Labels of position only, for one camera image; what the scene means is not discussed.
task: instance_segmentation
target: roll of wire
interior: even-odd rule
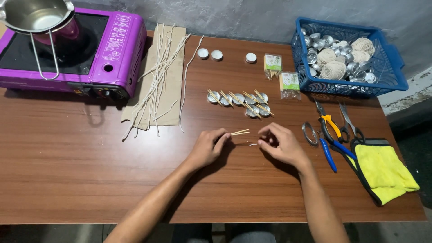
[[[315,141],[312,141],[309,137],[308,134],[306,133],[306,127],[310,128],[312,131],[312,135],[314,136]],[[303,134],[306,138],[306,140],[308,141],[308,143],[313,146],[313,147],[317,147],[318,146],[318,137],[317,137],[317,133],[315,132],[315,129],[312,127],[312,125],[307,121],[305,123],[303,123],[302,125],[302,130],[303,130]]]

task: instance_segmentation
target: portable gas stove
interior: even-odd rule
[[[72,57],[58,57],[60,76],[43,79],[29,35],[7,29],[0,39],[0,87],[75,92],[110,99],[133,97],[147,37],[136,14],[75,8],[86,44]],[[45,77],[54,77],[51,55],[38,51]]]

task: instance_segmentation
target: white cotton wick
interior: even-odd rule
[[[346,42],[346,41],[341,41],[341,42],[339,42],[339,43],[336,43],[336,44],[334,44],[335,46],[341,46],[341,47],[345,47],[345,46],[347,46],[348,45],[348,42]]]
[[[365,51],[353,51],[351,54],[354,56],[354,62],[362,63],[371,59],[369,53]]]
[[[375,53],[374,44],[368,38],[358,38],[351,46],[354,51],[365,51],[369,56],[373,56]]]
[[[321,77],[324,79],[340,80],[345,74],[345,64],[331,61],[321,68]]]
[[[317,64],[320,67],[324,67],[327,63],[336,60],[336,54],[332,49],[324,49],[318,53]]]

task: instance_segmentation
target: wooden table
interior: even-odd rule
[[[185,65],[199,38],[188,41]],[[302,123],[319,127],[313,98],[303,94],[301,101],[282,100],[279,81],[264,76],[265,53],[281,54],[284,70],[294,70],[290,46],[206,37],[201,47],[221,50],[224,59],[195,59],[189,66],[184,133],[179,127],[160,127],[159,138],[152,127],[122,143],[129,123],[120,123],[121,106],[72,93],[0,89],[0,223],[117,223],[182,162],[202,130],[220,127],[232,132],[249,128],[251,133],[233,137],[234,144],[220,159],[188,182],[165,220],[306,222],[295,169],[249,146],[257,141],[258,130],[271,122],[295,133],[343,221],[426,220],[416,193],[377,207],[341,155],[332,152],[335,174],[322,149],[306,142]],[[256,64],[245,62],[248,52],[257,55]],[[244,108],[212,105],[206,101],[206,89],[257,89],[269,96],[275,116],[251,119]],[[342,98],[315,97],[342,125],[337,104]],[[345,101],[354,125],[366,137],[387,138],[400,156],[378,100]]]

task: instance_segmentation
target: gray concrete wall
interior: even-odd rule
[[[409,78],[432,65],[431,0],[75,0],[76,6],[140,14],[188,32],[290,42],[304,16],[383,29]]]

